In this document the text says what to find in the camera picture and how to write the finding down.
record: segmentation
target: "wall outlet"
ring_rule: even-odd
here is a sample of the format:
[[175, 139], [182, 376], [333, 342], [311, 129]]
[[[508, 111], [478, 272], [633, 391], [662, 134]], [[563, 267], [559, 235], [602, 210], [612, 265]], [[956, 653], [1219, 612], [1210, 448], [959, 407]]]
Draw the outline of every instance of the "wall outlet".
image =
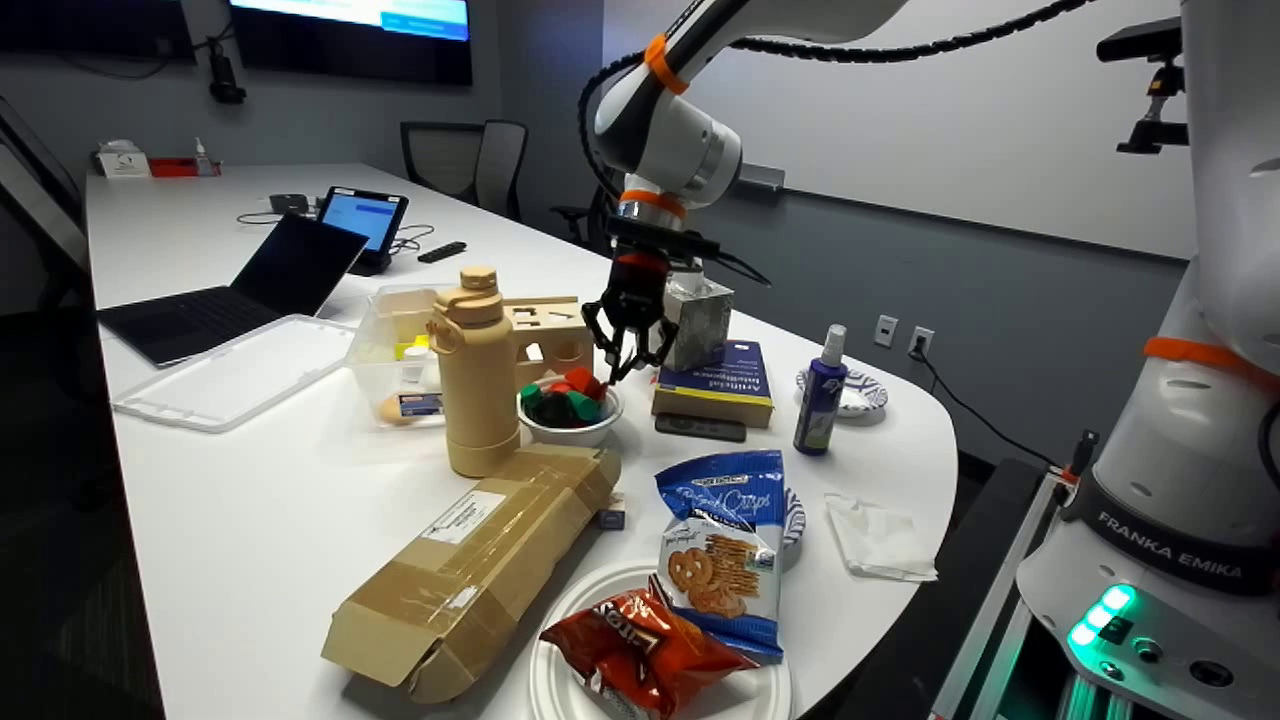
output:
[[875, 320], [875, 344], [887, 349], [893, 337], [894, 337], [894, 315], [879, 311], [879, 320]]
[[931, 328], [928, 328], [928, 324], [916, 324], [916, 328], [913, 328], [908, 356], [928, 356], [928, 351], [931, 351]]

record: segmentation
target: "food package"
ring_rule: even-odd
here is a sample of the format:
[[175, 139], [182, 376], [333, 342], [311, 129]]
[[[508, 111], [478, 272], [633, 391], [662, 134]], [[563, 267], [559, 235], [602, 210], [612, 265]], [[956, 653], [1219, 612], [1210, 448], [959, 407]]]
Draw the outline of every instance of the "food package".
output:
[[655, 585], [718, 646], [779, 666], [775, 641], [789, 489], [779, 452], [701, 458], [655, 475], [673, 526]]
[[727, 672], [750, 669], [749, 656], [705, 638], [652, 588], [581, 610], [543, 629], [540, 641], [554, 646], [593, 694], [608, 690], [655, 717], [673, 717]]

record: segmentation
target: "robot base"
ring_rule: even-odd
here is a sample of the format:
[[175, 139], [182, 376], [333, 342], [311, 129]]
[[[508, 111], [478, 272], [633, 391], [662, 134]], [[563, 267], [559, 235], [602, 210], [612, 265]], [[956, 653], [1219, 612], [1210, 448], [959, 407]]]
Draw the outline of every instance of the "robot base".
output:
[[1057, 526], [1016, 569], [1030, 618], [1091, 684], [1165, 717], [1229, 720], [1280, 708], [1280, 602], [1219, 595]]

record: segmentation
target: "tablet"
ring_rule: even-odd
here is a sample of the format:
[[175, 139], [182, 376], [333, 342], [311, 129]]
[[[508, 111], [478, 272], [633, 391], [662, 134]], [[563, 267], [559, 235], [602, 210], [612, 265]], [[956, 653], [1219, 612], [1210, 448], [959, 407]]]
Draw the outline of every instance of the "tablet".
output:
[[405, 220], [407, 198], [363, 191], [363, 189], [327, 189], [320, 205], [320, 226], [363, 235], [354, 272], [384, 272], [391, 246]]

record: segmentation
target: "bowl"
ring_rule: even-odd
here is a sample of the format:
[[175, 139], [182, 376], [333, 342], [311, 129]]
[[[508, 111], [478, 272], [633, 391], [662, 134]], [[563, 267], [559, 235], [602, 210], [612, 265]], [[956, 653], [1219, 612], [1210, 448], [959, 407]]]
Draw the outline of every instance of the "bowl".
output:
[[581, 448], [596, 448], [608, 442], [617, 416], [621, 416], [621, 400], [617, 391], [602, 391], [602, 416], [596, 426], [581, 426], [581, 430], [553, 430], [553, 426], [540, 426], [531, 416], [525, 416], [525, 407], [515, 403], [518, 414], [518, 426], [529, 430], [529, 436], [536, 443], [581, 443]]

